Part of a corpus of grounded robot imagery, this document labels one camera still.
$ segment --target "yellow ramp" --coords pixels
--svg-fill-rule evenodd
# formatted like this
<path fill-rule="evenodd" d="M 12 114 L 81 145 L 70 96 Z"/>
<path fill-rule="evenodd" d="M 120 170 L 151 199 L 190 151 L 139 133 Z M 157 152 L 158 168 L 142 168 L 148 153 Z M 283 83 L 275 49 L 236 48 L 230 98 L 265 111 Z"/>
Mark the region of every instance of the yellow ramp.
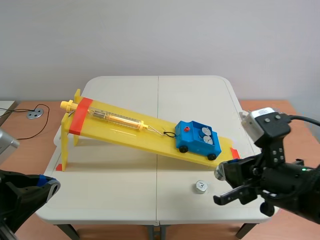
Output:
<path fill-rule="evenodd" d="M 163 132 L 164 130 L 167 132 L 175 132 L 175 126 L 178 124 L 95 100 L 90 106 L 100 110 L 123 115 L 129 118 L 142 120 L 144 121 L 144 124 L 152 126 L 159 132 Z M 64 118 L 65 122 L 62 124 L 62 131 L 69 132 L 73 117 L 74 114 L 66 119 Z M 216 167 L 220 162 L 231 160 L 233 158 L 230 149 L 232 147 L 232 141 L 225 137 L 219 136 L 219 142 L 222 152 L 216 160 L 212 161 L 208 160 L 206 156 L 198 155 L 191 152 L 179 152 L 179 150 L 176 148 L 176 139 L 173 137 L 169 137 L 166 135 L 161 136 L 156 132 L 152 132 L 146 129 L 142 129 L 141 131 L 139 131 L 134 128 L 106 122 L 89 114 L 87 114 L 85 117 L 80 135 L 210 167 Z"/>

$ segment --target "toy car wheel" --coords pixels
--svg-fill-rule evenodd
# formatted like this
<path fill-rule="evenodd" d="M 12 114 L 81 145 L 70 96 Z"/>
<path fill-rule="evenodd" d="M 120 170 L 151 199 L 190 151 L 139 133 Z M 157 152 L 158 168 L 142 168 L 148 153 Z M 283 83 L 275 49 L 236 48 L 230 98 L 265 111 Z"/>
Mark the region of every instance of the toy car wheel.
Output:
<path fill-rule="evenodd" d="M 189 148 L 187 146 L 181 146 L 181 147 L 179 147 L 179 151 L 180 151 L 180 153 L 185 154 L 186 152 L 189 151 Z"/>
<path fill-rule="evenodd" d="M 216 159 L 217 159 L 217 156 L 215 154 L 209 154 L 208 155 L 208 160 L 213 161 L 213 160 L 216 160 Z"/>

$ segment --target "yellow support stand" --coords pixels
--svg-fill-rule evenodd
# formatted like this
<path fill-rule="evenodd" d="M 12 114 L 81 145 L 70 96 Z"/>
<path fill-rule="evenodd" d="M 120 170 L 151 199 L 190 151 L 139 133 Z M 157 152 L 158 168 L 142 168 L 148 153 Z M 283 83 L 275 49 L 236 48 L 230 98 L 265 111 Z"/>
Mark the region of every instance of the yellow support stand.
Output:
<path fill-rule="evenodd" d="M 80 96 L 80 89 L 78 89 L 74 95 L 74 102 L 80 103 L 82 98 L 83 97 Z M 175 126 L 177 125 L 176 123 L 140 114 L 95 100 L 92 101 L 90 107 L 143 121 L 144 124 L 152 126 L 160 132 L 163 132 L 164 130 L 167 132 L 175 132 Z M 69 114 L 66 113 L 61 121 L 62 171 L 66 170 L 68 163 L 68 133 L 74 115 L 75 114 L 72 113 L 69 116 Z M 87 114 L 85 116 L 80 135 L 113 144 L 140 149 L 143 151 L 175 159 L 202 164 L 213 168 L 215 168 L 220 162 L 233 159 L 231 152 L 232 141 L 225 137 L 219 136 L 219 143 L 222 152 L 216 160 L 212 161 L 208 160 L 207 157 L 203 155 L 198 155 L 192 152 L 179 152 L 179 150 L 176 148 L 175 138 L 168 137 L 166 135 L 162 136 L 156 132 L 152 132 L 146 129 L 138 130 L 119 124 L 114 124 L 103 119 L 97 119 L 90 114 Z M 74 135 L 73 143 L 75 146 L 77 145 L 78 140 L 79 136 Z"/>

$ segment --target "cable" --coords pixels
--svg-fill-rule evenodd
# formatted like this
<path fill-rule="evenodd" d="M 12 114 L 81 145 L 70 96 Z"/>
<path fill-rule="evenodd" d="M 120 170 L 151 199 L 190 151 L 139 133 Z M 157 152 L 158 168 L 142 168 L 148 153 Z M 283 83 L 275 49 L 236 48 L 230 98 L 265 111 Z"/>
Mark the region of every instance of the cable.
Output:
<path fill-rule="evenodd" d="M 29 111 L 35 111 L 35 110 L 32 110 L 32 109 L 26 109 L 26 108 L 19 108 L 19 109 L 15 109 L 15 110 L 10 110 L 10 109 L 6 109 L 6 108 L 2 108 L 0 107 L 0 110 L 6 110 L 6 111 L 9 111 L 9 112 L 6 112 L 4 113 L 3 115 L 0 116 L 0 118 L 4 115 L 7 115 L 7 114 L 11 114 L 11 113 L 23 113 L 23 112 L 29 112 Z"/>
<path fill-rule="evenodd" d="M 44 124 L 44 126 L 43 126 L 43 128 L 37 133 L 37 134 L 35 134 L 35 135 L 33 135 L 33 136 L 30 136 L 30 137 L 24 137 L 24 138 L 17 138 L 17 140 L 27 140 L 27 139 L 32 139 L 32 138 L 34 138 L 35 136 L 37 136 L 37 135 L 39 135 L 44 129 L 45 129 L 45 127 L 47 126 L 47 124 L 48 124 L 48 120 L 49 120 L 49 113 L 50 113 L 50 107 L 48 107 L 47 105 L 45 105 L 45 104 L 38 104 L 37 106 L 35 106 L 35 108 L 33 109 L 33 110 L 31 110 L 31 111 L 35 111 L 35 109 L 38 107 L 38 106 L 46 106 L 47 108 L 48 108 L 48 115 L 46 116 L 46 121 L 45 121 L 45 124 Z"/>
<path fill-rule="evenodd" d="M 296 116 L 296 115 L 289 115 L 289 118 L 291 120 L 301 120 L 301 121 L 305 121 L 314 125 L 317 125 L 320 127 L 320 121 L 314 120 L 312 118 L 309 117 L 305 117 L 305 116 Z"/>

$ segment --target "black cord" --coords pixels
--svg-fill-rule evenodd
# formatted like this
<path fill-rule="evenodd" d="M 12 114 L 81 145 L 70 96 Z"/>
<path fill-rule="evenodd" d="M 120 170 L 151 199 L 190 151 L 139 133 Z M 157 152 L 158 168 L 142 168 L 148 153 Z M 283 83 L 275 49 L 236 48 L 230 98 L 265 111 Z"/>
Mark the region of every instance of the black cord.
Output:
<path fill-rule="evenodd" d="M 314 120 L 312 118 L 309 117 L 305 117 L 305 116 L 296 116 L 296 115 L 289 115 L 289 118 L 291 120 L 301 120 L 301 121 L 305 121 L 314 125 L 317 125 L 320 127 L 320 121 Z"/>
<path fill-rule="evenodd" d="M 44 124 L 44 126 L 43 126 L 43 128 L 37 133 L 37 134 L 35 134 L 35 135 L 33 135 L 33 136 L 30 136 L 30 137 L 24 137 L 24 138 L 17 138 L 17 140 L 27 140 L 27 139 L 32 139 L 32 138 L 34 138 L 35 136 L 37 136 L 37 135 L 39 135 L 44 129 L 45 129 L 45 127 L 47 126 L 47 124 L 48 124 L 48 120 L 49 120 L 49 113 L 50 113 L 50 107 L 48 107 L 47 105 L 45 105 L 45 104 L 38 104 L 37 106 L 35 106 L 35 108 L 33 109 L 33 110 L 31 110 L 31 111 L 35 111 L 36 110 L 36 108 L 38 107 L 38 106 L 46 106 L 47 108 L 48 108 L 48 115 L 46 116 L 46 121 L 45 121 L 45 124 Z"/>
<path fill-rule="evenodd" d="M 175 138 L 177 135 L 172 131 L 164 131 L 163 134 L 167 135 L 170 138 Z"/>
<path fill-rule="evenodd" d="M 6 110 L 6 111 L 9 111 L 9 112 L 6 112 L 4 113 L 3 115 L 0 116 L 0 118 L 4 115 L 7 115 L 7 114 L 11 114 L 11 113 L 23 113 L 23 112 L 29 112 L 29 111 L 35 111 L 35 110 L 32 110 L 32 109 L 26 109 L 26 108 L 19 108 L 19 109 L 15 109 L 15 110 L 10 110 L 10 109 L 6 109 L 6 108 L 2 108 L 0 107 L 0 110 Z"/>

